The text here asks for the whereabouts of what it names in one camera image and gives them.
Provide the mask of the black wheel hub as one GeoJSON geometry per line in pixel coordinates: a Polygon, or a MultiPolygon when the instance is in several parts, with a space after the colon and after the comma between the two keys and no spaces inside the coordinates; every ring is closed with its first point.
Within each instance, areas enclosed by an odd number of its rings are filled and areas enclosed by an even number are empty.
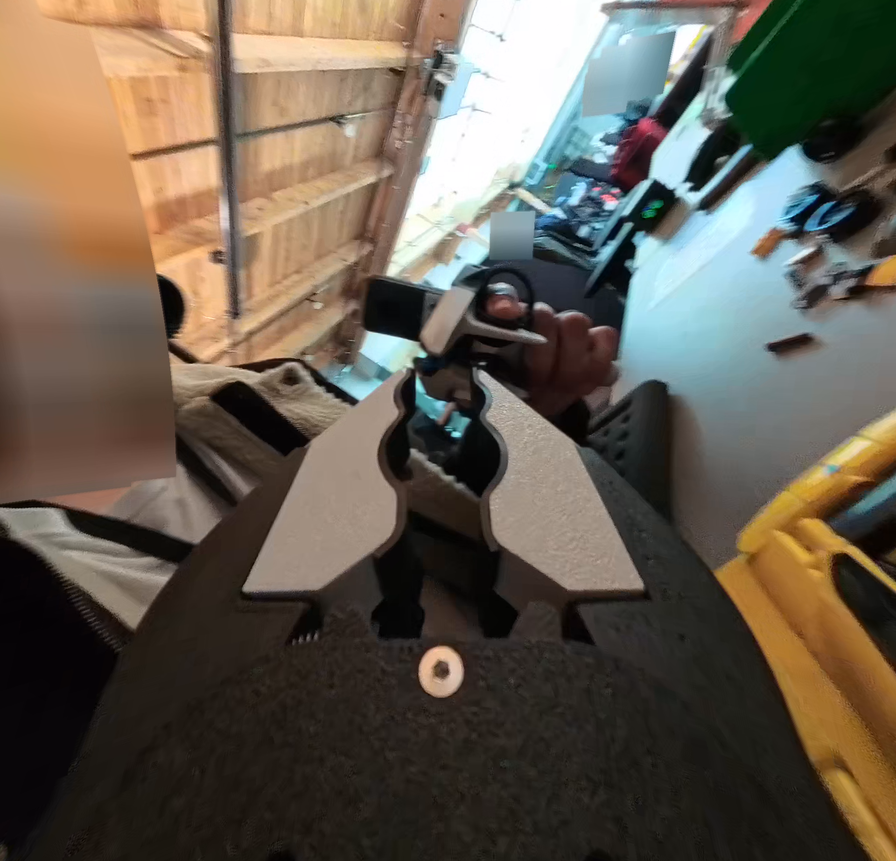
{"type": "Polygon", "coordinates": [[[882,203],[870,191],[857,188],[843,193],[816,212],[815,231],[843,243],[871,225],[882,213],[882,203]]]}
{"type": "Polygon", "coordinates": [[[787,198],[776,226],[787,234],[801,234],[805,231],[810,218],[837,197],[838,193],[825,183],[806,184],[787,198]]]}

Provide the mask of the dark perforated panel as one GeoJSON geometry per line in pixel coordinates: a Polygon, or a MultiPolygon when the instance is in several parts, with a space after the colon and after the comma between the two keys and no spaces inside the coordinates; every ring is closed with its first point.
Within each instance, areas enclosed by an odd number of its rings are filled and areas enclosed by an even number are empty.
{"type": "Polygon", "coordinates": [[[673,410],[665,382],[645,381],[598,415],[588,427],[588,445],[673,520],[673,410]]]}

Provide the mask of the yellow brick car model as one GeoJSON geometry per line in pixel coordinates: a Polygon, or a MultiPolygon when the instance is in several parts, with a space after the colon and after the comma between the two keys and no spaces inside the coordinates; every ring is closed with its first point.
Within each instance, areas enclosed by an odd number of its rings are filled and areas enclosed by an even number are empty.
{"type": "Polygon", "coordinates": [[[895,414],[761,508],[716,573],[868,859],[895,858],[895,414]]]}

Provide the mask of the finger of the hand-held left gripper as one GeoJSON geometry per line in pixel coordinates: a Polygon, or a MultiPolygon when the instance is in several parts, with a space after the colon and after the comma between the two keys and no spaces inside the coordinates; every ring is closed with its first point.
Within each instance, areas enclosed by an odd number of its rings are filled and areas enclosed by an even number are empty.
{"type": "Polygon", "coordinates": [[[489,348],[546,345],[547,339],[530,329],[485,321],[476,313],[476,301],[477,292],[468,287],[456,286],[442,295],[420,329],[421,347],[444,357],[465,339],[489,348]]]}
{"type": "Polygon", "coordinates": [[[476,383],[473,366],[449,363],[421,363],[420,384],[433,400],[454,403],[459,409],[482,409],[484,395],[476,383]]]}

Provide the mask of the white ceiling device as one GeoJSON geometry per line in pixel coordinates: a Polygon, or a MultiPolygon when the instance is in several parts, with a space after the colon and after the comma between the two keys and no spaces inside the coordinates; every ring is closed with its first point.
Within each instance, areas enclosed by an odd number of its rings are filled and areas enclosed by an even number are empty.
{"type": "Polygon", "coordinates": [[[462,108],[469,83],[479,72],[453,42],[438,41],[423,64],[423,94],[433,120],[444,120],[462,108]]]}

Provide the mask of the pile of yellow black pieces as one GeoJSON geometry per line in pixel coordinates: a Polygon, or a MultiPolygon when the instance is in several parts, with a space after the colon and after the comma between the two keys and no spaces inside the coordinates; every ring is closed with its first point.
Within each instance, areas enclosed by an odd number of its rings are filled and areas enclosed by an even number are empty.
{"type": "MultiPolygon", "coordinates": [[[[785,240],[796,238],[792,229],[774,227],[756,241],[750,253],[766,260],[785,240]]],[[[809,311],[824,302],[845,301],[869,293],[894,293],[894,220],[871,245],[870,260],[853,260],[834,248],[828,237],[809,240],[785,263],[784,275],[794,290],[791,306],[809,311]]],[[[801,332],[765,344],[769,354],[781,356],[817,343],[813,334],[801,332]]]]}

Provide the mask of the green plastic bin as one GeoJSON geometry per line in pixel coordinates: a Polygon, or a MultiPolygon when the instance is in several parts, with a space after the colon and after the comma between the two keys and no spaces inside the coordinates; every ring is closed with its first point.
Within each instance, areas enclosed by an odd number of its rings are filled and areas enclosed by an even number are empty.
{"type": "Polygon", "coordinates": [[[735,127],[772,160],[820,122],[860,117],[895,86],[895,0],[772,0],[728,67],[735,127]]]}

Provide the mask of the black background table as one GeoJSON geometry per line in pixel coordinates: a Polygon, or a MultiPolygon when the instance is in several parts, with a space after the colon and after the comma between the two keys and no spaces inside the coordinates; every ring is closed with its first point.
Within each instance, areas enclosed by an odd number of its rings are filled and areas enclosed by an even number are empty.
{"type": "Polygon", "coordinates": [[[523,269],[532,283],[536,301],[547,304],[556,313],[581,312],[594,326],[621,331],[623,295],[611,284],[603,284],[593,295],[586,295],[591,268],[562,245],[535,246],[532,260],[523,269]]]}

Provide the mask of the light grey hoodie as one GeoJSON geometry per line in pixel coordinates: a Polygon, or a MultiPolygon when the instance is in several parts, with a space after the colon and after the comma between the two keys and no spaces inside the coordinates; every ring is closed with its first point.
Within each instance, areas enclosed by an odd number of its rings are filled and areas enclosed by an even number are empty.
{"type": "Polygon", "coordinates": [[[95,620],[133,633],[163,587],[235,507],[226,482],[215,492],[181,463],[175,475],[104,492],[2,507],[2,536],[34,553],[73,588],[95,620]]]}

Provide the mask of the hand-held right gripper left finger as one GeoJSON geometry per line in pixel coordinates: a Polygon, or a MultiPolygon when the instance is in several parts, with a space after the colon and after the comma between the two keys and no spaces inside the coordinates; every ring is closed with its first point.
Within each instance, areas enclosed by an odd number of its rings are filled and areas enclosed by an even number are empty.
{"type": "Polygon", "coordinates": [[[417,638],[421,565],[405,530],[416,378],[402,370],[306,447],[242,586],[252,600],[351,607],[381,638],[417,638]]]}

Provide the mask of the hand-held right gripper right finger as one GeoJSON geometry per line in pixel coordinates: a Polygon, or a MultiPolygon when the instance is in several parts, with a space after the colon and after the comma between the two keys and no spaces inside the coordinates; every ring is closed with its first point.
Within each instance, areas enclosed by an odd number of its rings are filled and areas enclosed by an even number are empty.
{"type": "Polygon", "coordinates": [[[498,448],[481,498],[498,552],[495,591],[517,612],[562,613],[581,602],[643,598],[644,581],[589,476],[580,447],[487,373],[479,421],[498,448]]]}

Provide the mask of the grey desk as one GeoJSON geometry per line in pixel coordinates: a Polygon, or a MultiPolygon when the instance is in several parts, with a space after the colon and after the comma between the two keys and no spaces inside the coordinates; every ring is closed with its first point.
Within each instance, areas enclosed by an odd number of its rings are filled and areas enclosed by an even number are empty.
{"type": "Polygon", "coordinates": [[[633,262],[616,396],[644,381],[673,397],[673,519],[702,561],[735,556],[739,532],[798,474],[894,408],[894,291],[792,305],[799,244],[753,255],[789,196],[846,186],[894,144],[894,97],[830,167],[799,147],[757,166],[706,209],[683,196],[633,262]]]}

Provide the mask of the black fleece-lined jacket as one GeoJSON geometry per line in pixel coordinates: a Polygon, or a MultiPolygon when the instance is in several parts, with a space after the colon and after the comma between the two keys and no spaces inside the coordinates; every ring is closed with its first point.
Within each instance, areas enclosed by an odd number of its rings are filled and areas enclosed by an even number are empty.
{"type": "MultiPolygon", "coordinates": [[[[304,446],[357,401],[300,361],[172,369],[176,463],[224,495],[304,446]]],[[[1,549],[2,858],[20,858],[71,768],[133,633],[95,620],[73,588],[10,538],[1,549]]]]}

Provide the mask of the small digital display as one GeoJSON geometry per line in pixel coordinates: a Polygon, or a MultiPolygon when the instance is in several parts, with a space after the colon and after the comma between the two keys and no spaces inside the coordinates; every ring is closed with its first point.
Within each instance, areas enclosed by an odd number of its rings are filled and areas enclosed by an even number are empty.
{"type": "Polygon", "coordinates": [[[651,233],[678,203],[678,195],[660,180],[649,177],[625,198],[622,218],[635,232],[651,233]]]}

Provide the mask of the black toy tire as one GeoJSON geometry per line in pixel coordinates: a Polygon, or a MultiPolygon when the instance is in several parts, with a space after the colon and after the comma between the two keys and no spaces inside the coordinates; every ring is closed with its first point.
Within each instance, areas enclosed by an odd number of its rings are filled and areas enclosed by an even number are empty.
{"type": "Polygon", "coordinates": [[[808,160],[827,165],[845,157],[864,136],[865,128],[861,120],[834,117],[819,122],[800,146],[808,160]]]}

